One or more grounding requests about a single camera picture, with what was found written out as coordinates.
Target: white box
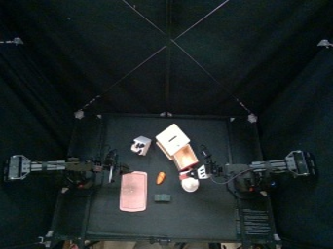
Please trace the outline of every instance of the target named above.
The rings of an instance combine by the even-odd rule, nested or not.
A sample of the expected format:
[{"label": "white box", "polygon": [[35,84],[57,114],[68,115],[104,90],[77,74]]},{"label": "white box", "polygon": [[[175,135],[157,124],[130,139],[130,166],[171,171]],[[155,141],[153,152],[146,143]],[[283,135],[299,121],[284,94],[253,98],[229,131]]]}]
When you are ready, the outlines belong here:
[{"label": "white box", "polygon": [[156,144],[163,150],[165,156],[171,160],[172,155],[189,143],[188,137],[181,132],[176,124],[172,124],[164,131],[156,136]]}]

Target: orange carrot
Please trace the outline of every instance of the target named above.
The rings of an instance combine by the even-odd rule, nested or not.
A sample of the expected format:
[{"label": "orange carrot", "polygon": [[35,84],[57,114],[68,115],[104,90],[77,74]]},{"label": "orange carrot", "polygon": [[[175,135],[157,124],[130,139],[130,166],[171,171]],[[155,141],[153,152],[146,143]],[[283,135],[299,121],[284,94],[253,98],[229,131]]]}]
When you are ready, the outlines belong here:
[{"label": "orange carrot", "polygon": [[165,174],[163,172],[159,173],[156,178],[156,184],[161,184],[165,178]]}]

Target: small object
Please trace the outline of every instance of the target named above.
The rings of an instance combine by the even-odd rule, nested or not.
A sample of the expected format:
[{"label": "small object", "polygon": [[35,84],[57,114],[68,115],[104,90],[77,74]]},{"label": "small object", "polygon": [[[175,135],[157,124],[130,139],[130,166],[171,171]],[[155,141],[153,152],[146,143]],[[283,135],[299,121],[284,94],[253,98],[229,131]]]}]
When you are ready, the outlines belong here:
[{"label": "small object", "polygon": [[84,117],[84,112],[81,110],[77,110],[76,112],[73,112],[73,115],[76,119],[81,119]]},{"label": "small object", "polygon": [[181,188],[187,192],[195,192],[199,188],[199,180],[188,177],[181,180]]},{"label": "small object", "polygon": [[251,113],[247,116],[247,120],[248,120],[249,123],[255,123],[257,121],[257,117],[255,116],[255,114]]},{"label": "small object", "polygon": [[156,184],[161,184],[164,179],[165,179],[165,174],[160,172],[156,178]]},{"label": "small object", "polygon": [[168,195],[168,194],[155,194],[153,201],[155,202],[171,202],[171,195]]},{"label": "small object", "polygon": [[133,139],[129,149],[137,155],[145,156],[149,146],[150,146],[150,139],[144,136],[138,136]]}]

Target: black table surface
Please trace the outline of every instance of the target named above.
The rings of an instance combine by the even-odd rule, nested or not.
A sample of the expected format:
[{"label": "black table surface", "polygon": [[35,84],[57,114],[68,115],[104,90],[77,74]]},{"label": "black table surface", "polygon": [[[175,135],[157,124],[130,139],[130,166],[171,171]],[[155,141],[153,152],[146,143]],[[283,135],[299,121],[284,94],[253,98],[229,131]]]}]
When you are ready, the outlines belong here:
[{"label": "black table surface", "polygon": [[[101,119],[77,121],[69,154],[81,159],[102,156],[117,149],[118,162],[133,171],[146,172],[146,208],[140,212],[118,210],[120,176],[108,183],[108,172],[100,176],[101,188],[90,198],[85,237],[90,240],[169,238],[179,241],[235,241],[235,199],[223,184],[200,180],[199,188],[187,193],[177,179],[175,164],[156,145],[156,135],[176,124],[187,137],[199,160],[204,144],[217,165],[248,163],[261,159],[256,127],[245,117],[141,117],[106,114]],[[132,140],[145,136],[152,144],[145,156],[130,152]],[[159,172],[165,180],[156,185]],[[155,194],[171,195],[171,202],[153,202]]]}]

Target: black backdrop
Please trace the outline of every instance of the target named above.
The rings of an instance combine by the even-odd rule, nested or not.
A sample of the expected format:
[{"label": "black backdrop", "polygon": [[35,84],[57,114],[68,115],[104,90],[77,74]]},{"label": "black backdrop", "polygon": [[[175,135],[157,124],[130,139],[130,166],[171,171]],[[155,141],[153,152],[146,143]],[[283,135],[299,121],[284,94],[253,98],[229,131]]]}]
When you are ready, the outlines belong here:
[{"label": "black backdrop", "polygon": [[[333,50],[315,45],[331,37],[331,1],[0,4],[0,41],[23,40],[0,44],[1,161],[62,158],[72,112],[102,92],[85,112],[245,115],[237,97],[259,115],[264,158],[303,149],[316,159],[314,181],[279,179],[278,231],[331,247]],[[1,247],[49,227],[56,180],[29,179],[1,189]]]}]

